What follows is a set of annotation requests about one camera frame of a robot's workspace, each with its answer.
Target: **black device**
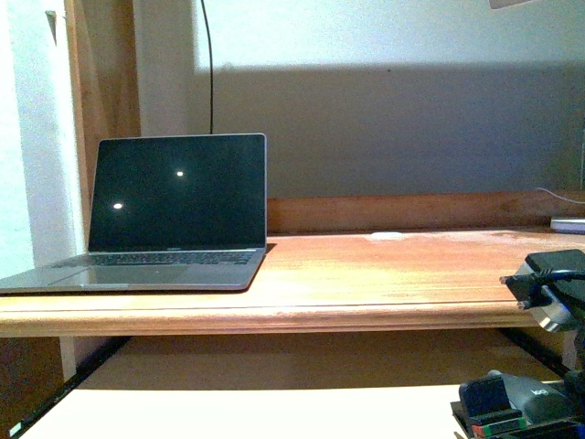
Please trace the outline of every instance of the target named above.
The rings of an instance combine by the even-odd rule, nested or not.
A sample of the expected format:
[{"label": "black device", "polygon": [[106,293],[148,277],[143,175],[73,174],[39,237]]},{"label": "black device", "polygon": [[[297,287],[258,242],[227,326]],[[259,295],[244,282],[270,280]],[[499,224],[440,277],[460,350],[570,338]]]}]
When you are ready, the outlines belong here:
[{"label": "black device", "polygon": [[499,375],[469,380],[459,387],[461,415],[468,434],[491,437],[526,428],[522,412],[512,408]]},{"label": "black device", "polygon": [[[578,329],[575,346],[581,364],[585,364],[582,341],[585,340],[585,253],[578,249],[530,253],[514,275],[504,276],[500,281],[515,296],[518,307],[529,311],[547,331]],[[501,384],[489,380],[495,378]],[[522,413],[527,427],[502,433],[474,429],[473,423],[480,424],[485,416],[477,418],[474,411],[503,407],[502,385],[508,404]],[[486,394],[478,396],[478,391]],[[585,438],[585,373],[582,370],[572,370],[563,381],[552,384],[492,370],[486,377],[462,384],[460,397],[460,402],[452,403],[452,410],[469,437]],[[487,422],[499,419],[497,411],[487,415]]]}]

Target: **laptop screen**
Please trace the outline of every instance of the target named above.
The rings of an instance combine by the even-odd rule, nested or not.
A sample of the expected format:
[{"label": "laptop screen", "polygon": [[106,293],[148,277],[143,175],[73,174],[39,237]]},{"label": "laptop screen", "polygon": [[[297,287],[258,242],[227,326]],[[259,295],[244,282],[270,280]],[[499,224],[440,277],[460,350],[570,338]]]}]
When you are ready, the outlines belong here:
[{"label": "laptop screen", "polygon": [[266,244],[266,138],[216,134],[100,142],[90,252]]}]

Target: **gray wall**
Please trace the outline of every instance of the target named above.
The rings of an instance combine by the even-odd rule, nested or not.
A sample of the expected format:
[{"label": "gray wall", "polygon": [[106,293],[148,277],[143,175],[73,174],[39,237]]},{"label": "gray wall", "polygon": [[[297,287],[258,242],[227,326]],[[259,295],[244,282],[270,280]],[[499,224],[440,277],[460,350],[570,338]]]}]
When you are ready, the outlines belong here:
[{"label": "gray wall", "polygon": [[[143,133],[208,130],[198,1],[135,0]],[[207,2],[215,132],[264,132],[269,195],[579,188],[585,4]]]}]

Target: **laptop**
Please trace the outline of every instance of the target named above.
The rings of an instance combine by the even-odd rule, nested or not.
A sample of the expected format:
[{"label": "laptop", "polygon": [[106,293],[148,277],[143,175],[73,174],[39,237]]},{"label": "laptop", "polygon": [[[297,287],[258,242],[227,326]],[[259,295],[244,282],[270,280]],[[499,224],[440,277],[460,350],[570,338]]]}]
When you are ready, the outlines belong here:
[{"label": "laptop", "polygon": [[102,140],[88,253],[0,280],[0,294],[238,291],[266,253],[266,137]]}]

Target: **white wall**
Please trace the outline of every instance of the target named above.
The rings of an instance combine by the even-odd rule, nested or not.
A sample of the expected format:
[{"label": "white wall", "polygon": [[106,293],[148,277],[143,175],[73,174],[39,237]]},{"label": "white wall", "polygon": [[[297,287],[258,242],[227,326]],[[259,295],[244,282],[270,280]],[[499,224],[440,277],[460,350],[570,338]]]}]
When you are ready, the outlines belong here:
[{"label": "white wall", "polygon": [[[197,0],[135,0],[143,134],[208,129]],[[216,0],[215,132],[271,197],[579,188],[585,4]]]},{"label": "white wall", "polygon": [[[57,44],[45,11],[57,12]],[[0,277],[84,251],[62,0],[0,0]],[[61,340],[66,379],[107,338]]]},{"label": "white wall", "polygon": [[6,2],[0,8],[0,277],[6,277],[34,261]]}]

